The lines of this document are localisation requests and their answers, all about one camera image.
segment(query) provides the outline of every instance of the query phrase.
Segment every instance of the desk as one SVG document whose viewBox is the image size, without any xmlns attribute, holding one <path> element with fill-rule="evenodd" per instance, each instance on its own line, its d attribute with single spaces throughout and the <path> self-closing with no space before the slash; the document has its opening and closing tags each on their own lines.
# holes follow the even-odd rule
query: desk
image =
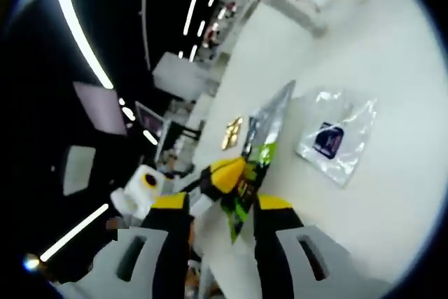
<svg viewBox="0 0 448 299">
<path fill-rule="evenodd" d="M 370 141 L 352 179 L 338 188 L 293 153 L 300 105 L 292 102 L 262 192 L 286 198 L 353 256 L 367 276 L 404 277 L 425 248 L 447 190 L 448 73 L 431 24 L 414 0 L 370 0 L 313 40 L 260 4 L 230 58 L 194 161 L 198 167 L 237 155 L 222 152 L 225 125 L 265 103 L 290 79 L 294 97 L 316 85 L 340 85 L 378 98 Z M 235 252 L 219 209 L 204 254 L 228 298 L 256 298 L 251 276 L 235 271 Z M 243 229 L 250 246 L 250 228 Z"/>
</svg>

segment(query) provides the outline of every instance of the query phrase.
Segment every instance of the clear plastic bag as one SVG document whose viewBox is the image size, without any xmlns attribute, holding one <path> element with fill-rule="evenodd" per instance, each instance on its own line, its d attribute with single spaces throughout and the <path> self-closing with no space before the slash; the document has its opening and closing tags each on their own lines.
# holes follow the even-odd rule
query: clear plastic bag
<svg viewBox="0 0 448 299">
<path fill-rule="evenodd" d="M 343 186 L 368 140 L 377 100 L 352 90 L 319 87 L 305 101 L 304 127 L 295 151 Z"/>
</svg>

